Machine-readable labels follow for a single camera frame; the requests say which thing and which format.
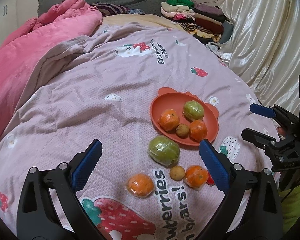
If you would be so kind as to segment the wrapped orange round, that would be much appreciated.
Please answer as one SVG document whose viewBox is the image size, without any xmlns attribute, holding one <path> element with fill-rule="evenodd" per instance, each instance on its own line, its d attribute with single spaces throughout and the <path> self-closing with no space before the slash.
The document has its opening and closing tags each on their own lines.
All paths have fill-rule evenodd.
<svg viewBox="0 0 300 240">
<path fill-rule="evenodd" d="M 174 109 L 166 109 L 161 113 L 158 123 L 164 131 L 170 132 L 179 126 L 180 118 Z"/>
</svg>

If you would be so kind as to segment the white wardrobe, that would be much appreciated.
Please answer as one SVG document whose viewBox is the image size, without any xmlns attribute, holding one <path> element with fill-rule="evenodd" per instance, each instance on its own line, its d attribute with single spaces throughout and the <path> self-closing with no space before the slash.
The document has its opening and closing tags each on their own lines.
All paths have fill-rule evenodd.
<svg viewBox="0 0 300 240">
<path fill-rule="evenodd" d="M 16 1 L 0 0 L 0 46 L 6 37 L 17 28 Z"/>
</svg>

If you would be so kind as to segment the small brown longan fruit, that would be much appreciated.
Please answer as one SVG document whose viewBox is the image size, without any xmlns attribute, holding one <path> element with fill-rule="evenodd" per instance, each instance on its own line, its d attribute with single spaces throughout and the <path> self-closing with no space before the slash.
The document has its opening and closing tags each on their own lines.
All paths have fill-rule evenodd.
<svg viewBox="0 0 300 240">
<path fill-rule="evenodd" d="M 170 169 L 170 178 L 174 181 L 181 181 L 185 177 L 185 170 L 181 166 L 174 166 Z"/>
</svg>

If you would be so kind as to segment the red tomato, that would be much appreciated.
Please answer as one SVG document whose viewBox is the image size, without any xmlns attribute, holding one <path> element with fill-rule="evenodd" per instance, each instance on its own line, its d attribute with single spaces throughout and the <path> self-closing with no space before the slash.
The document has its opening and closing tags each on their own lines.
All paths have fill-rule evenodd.
<svg viewBox="0 0 300 240">
<path fill-rule="evenodd" d="M 214 180 L 213 180 L 213 178 L 212 178 L 212 176 L 209 172 L 208 172 L 208 179 L 207 179 L 206 183 L 207 183 L 207 185 L 210 185 L 210 186 L 215 185 L 215 182 L 214 182 Z"/>
</svg>

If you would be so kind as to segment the pile of folded clothes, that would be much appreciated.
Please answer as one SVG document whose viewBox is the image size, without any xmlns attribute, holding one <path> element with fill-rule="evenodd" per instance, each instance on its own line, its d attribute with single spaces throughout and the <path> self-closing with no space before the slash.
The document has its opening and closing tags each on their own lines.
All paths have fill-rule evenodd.
<svg viewBox="0 0 300 240">
<path fill-rule="evenodd" d="M 210 42 L 224 44 L 232 36 L 234 25 L 219 7 L 191 0 L 166 0 L 161 3 L 160 10 L 162 16 L 204 45 Z"/>
</svg>

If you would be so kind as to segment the light green fruit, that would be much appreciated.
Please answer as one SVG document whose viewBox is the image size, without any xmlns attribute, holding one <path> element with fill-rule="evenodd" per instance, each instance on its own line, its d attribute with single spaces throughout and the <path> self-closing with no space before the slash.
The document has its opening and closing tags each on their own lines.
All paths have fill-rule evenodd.
<svg viewBox="0 0 300 240">
<path fill-rule="evenodd" d="M 205 112 L 203 106 L 197 101 L 192 100 L 185 102 L 183 106 L 183 115 L 187 119 L 191 121 L 200 120 L 203 119 L 204 114 Z"/>
</svg>

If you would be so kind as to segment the orange bear-shaped plate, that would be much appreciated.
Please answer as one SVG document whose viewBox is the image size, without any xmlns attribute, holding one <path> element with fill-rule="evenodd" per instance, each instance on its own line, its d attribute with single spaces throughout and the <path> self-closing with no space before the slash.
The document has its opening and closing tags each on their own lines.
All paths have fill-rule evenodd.
<svg viewBox="0 0 300 240">
<path fill-rule="evenodd" d="M 200 103 L 204 108 L 204 117 L 203 121 L 206 124 L 207 127 L 207 136 L 206 139 L 209 142 L 214 142 L 216 139 L 218 132 L 219 132 L 219 111 L 218 109 L 210 104 L 205 103 L 202 100 L 198 98 L 198 96 L 190 93 L 190 92 L 178 92 L 170 87 L 161 87 L 158 90 L 158 95 L 153 99 L 151 102 L 149 114 L 151 117 L 151 121 L 164 136 L 170 138 L 171 140 L 177 142 L 180 145 L 184 146 L 192 146 L 197 147 L 199 146 L 199 143 L 194 141 L 190 137 L 181 138 L 176 135 L 175 132 L 166 132 L 160 125 L 159 125 L 159 118 L 163 111 L 167 109 L 173 109 L 177 112 L 179 115 L 180 122 L 183 124 L 189 125 L 191 121 L 186 118 L 186 116 L 183 114 L 183 106 L 188 101 L 196 101 Z"/>
</svg>

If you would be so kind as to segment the shiny cream curtain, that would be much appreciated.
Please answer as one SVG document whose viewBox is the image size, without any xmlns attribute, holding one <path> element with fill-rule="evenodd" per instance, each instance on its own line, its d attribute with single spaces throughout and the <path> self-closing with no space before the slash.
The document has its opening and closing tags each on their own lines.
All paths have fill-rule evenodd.
<svg viewBox="0 0 300 240">
<path fill-rule="evenodd" d="M 265 106 L 299 113 L 300 0 L 223 0 L 234 24 L 222 57 Z"/>
</svg>

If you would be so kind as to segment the small orange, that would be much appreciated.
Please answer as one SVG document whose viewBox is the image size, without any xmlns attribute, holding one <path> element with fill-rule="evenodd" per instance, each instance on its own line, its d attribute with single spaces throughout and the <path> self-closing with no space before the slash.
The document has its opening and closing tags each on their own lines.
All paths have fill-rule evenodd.
<svg viewBox="0 0 300 240">
<path fill-rule="evenodd" d="M 136 197 L 146 198 L 154 191 L 154 183 L 150 176 L 138 173 L 129 178 L 127 190 Z"/>
</svg>

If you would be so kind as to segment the small yellow-green longan fruit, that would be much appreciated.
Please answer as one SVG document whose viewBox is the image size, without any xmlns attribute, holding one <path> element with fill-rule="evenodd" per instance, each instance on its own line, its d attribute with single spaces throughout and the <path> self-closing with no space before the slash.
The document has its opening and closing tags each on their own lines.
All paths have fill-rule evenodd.
<svg viewBox="0 0 300 240">
<path fill-rule="evenodd" d="M 186 124 L 179 124 L 175 129 L 175 133 L 180 138 L 186 138 L 189 134 L 189 127 Z"/>
</svg>

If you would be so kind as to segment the dark green fruit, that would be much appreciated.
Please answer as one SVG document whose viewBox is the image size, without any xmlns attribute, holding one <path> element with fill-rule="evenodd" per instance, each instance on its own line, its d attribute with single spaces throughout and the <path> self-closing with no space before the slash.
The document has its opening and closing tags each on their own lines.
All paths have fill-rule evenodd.
<svg viewBox="0 0 300 240">
<path fill-rule="evenodd" d="M 163 135 L 156 136 L 149 142 L 147 152 L 155 162 L 165 167 L 176 165 L 180 158 L 179 145 Z"/>
</svg>

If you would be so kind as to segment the pink plush quilt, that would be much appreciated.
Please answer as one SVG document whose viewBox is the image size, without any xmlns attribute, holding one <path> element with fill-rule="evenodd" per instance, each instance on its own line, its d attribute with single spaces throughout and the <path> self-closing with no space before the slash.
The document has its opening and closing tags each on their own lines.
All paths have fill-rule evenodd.
<svg viewBox="0 0 300 240">
<path fill-rule="evenodd" d="M 85 0 L 64 0 L 6 38 L 0 47 L 0 137 L 38 61 L 61 42 L 91 35 L 102 18 Z"/>
</svg>

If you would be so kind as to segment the yellow-green cloth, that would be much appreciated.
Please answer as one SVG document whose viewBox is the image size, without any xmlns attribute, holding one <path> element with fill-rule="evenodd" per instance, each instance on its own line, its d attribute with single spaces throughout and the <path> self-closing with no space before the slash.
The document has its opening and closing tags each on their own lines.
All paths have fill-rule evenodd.
<svg viewBox="0 0 300 240">
<path fill-rule="evenodd" d="M 279 191 L 279 196 L 282 199 L 283 233 L 287 233 L 300 217 L 300 181 L 291 193 L 290 190 Z"/>
</svg>

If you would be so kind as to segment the wrapped orange blocky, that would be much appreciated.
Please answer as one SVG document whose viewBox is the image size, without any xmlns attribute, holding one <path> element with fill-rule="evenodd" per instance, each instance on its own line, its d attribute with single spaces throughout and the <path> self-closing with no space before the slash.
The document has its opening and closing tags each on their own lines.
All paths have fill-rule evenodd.
<svg viewBox="0 0 300 240">
<path fill-rule="evenodd" d="M 189 135 L 194 141 L 200 142 L 207 136 L 207 127 L 203 120 L 194 120 L 189 125 Z"/>
</svg>

